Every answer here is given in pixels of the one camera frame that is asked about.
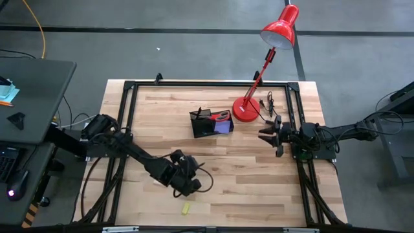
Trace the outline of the black computer mouse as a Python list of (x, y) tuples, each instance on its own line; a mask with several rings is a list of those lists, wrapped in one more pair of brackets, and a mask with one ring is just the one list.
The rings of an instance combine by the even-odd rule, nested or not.
[(18, 201), (25, 195), (29, 173), (28, 170), (19, 170), (7, 182), (7, 197), (10, 201)]

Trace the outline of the black metal table frame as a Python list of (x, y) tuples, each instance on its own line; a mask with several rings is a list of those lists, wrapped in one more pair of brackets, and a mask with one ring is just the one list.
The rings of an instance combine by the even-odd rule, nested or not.
[[(195, 227), (303, 227), (306, 224), (297, 165), (290, 150), (258, 138), (261, 120), (235, 121), (227, 135), (196, 139), (190, 116), (198, 108), (222, 111), (243, 96), (250, 82), (213, 80), (109, 80), (100, 111), (120, 118), (135, 142), (161, 156), (177, 149), (202, 168), (202, 192), (174, 198), (133, 159), (125, 164), (116, 207), (117, 225)], [(190, 204), (182, 215), (184, 203)]]

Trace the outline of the dark grey metal stand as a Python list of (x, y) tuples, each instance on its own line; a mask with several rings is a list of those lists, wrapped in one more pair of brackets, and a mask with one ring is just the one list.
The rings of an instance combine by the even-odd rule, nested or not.
[(378, 133), (393, 172), (379, 189), (414, 184), (414, 81), (382, 97), (368, 118)]

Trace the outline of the dark grey keyboard desk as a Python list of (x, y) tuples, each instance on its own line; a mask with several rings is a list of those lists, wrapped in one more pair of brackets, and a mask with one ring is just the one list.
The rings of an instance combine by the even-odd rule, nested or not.
[(48, 142), (39, 145), (4, 142), (1, 145), (25, 148), (15, 170), (15, 173), (18, 170), (22, 172), (28, 170), (26, 191), (22, 198), (18, 201), (10, 201), (6, 194), (7, 184), (0, 181), (0, 225), (20, 226), (35, 198), (38, 185), (45, 173), (54, 145)]

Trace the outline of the red handled scissors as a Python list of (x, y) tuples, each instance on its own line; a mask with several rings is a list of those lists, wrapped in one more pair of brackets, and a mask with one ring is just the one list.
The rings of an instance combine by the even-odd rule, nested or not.
[(209, 116), (210, 120), (214, 120), (216, 122), (226, 121), (229, 118), (230, 118), (230, 112), (229, 111), (221, 111), (219, 113), (212, 114), (211, 116)]

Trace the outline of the dark grey side desk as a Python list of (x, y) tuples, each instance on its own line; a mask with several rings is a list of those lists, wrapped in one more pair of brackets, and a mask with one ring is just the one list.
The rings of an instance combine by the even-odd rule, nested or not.
[[(14, 107), (0, 106), (0, 142), (43, 142), (75, 69), (73, 61), (0, 58), (0, 76), (19, 89)], [(25, 114), (22, 131), (7, 120), (18, 112)]]

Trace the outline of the purple sticky note pad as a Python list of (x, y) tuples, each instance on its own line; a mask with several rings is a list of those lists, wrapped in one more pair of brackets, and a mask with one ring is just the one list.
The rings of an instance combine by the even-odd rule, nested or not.
[(220, 134), (229, 134), (231, 127), (231, 122), (229, 120), (225, 121), (216, 121), (214, 131)]

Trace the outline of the black keyboard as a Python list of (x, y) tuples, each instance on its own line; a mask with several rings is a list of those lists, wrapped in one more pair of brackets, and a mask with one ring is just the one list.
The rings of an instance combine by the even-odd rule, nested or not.
[(15, 170), (20, 157), (20, 148), (0, 146), (0, 183), (5, 183)]

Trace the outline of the black triangular stand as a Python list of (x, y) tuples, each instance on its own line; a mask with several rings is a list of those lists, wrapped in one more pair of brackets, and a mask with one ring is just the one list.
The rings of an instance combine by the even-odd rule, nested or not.
[(11, 122), (13, 125), (15, 125), (15, 127), (21, 131), (24, 130), (24, 119), (25, 114), (21, 112), (15, 113), (7, 117), (7, 120)]

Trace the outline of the yellow black striped desk foot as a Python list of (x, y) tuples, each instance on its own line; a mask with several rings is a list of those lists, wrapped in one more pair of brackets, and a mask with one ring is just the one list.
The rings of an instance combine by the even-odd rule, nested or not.
[(30, 228), (35, 220), (36, 214), (38, 212), (39, 205), (38, 203), (31, 203), (27, 213), (25, 215), (25, 218), (21, 224), (23, 228)]

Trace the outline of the silver aluminium bracket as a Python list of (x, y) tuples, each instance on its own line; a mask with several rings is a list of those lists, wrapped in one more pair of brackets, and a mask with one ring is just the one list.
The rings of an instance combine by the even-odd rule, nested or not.
[(320, 233), (320, 230), (317, 228), (287, 227), (287, 228), (283, 228), (283, 233)]
[(139, 232), (139, 226), (115, 226), (104, 227), (102, 233), (137, 233)]

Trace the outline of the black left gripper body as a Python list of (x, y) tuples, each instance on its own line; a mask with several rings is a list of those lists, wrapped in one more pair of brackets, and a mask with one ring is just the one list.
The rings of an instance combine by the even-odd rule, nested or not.
[(177, 172), (174, 174), (170, 182), (170, 186), (174, 189), (173, 196), (189, 196), (201, 188), (201, 182), (195, 179), (196, 171), (199, 164), (191, 155), (185, 155), (181, 150), (175, 150), (170, 159), (173, 162)]

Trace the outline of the red desk lamp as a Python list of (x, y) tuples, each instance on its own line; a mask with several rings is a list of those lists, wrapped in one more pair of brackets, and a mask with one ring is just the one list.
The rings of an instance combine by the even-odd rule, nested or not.
[(242, 122), (252, 122), (259, 114), (259, 102), (253, 99), (253, 95), (262, 80), (263, 73), (272, 63), (277, 50), (292, 49), (295, 44), (295, 32), (293, 26), (299, 15), (299, 8), (296, 5), (288, 4), (282, 10), (279, 18), (266, 25), (260, 32), (261, 39), (271, 48), (265, 56), (265, 63), (262, 69), (256, 73), (254, 84), (246, 94), (234, 101), (232, 113), (236, 119)]

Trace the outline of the light blue paper stack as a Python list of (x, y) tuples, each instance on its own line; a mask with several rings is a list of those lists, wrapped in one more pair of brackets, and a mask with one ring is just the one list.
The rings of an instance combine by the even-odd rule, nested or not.
[(0, 81), (0, 101), (11, 102), (19, 93), (19, 89), (14, 85), (13, 81), (5, 79)]

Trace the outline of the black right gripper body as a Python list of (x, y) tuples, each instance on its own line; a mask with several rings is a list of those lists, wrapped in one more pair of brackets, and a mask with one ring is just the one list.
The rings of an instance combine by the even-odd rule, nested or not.
[(283, 143), (293, 143), (294, 137), (298, 135), (298, 132), (291, 128), (289, 122), (283, 122), (281, 120), (281, 115), (278, 115), (275, 118), (273, 130), (275, 134), (273, 147), (276, 148), (276, 157), (281, 157), (284, 154)]

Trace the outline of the black mesh desk organizer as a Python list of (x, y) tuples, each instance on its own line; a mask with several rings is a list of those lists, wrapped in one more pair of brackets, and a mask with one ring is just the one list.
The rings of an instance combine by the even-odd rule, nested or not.
[[(209, 116), (211, 116), (212, 114), (219, 113), (221, 111), (211, 112), (210, 109), (202, 109), (200, 117), (198, 119), (195, 119), (197, 111), (198, 110), (190, 112), (190, 121), (191, 121), (192, 130), (193, 130), (193, 136), (195, 138), (201, 138), (201, 137), (207, 137), (207, 136), (212, 136), (212, 135), (219, 135), (220, 133), (216, 133), (214, 131), (215, 121), (210, 120)], [(233, 123), (231, 114), (228, 120), (231, 122), (231, 127), (230, 127), (230, 133), (231, 133), (234, 130), (234, 123)]]

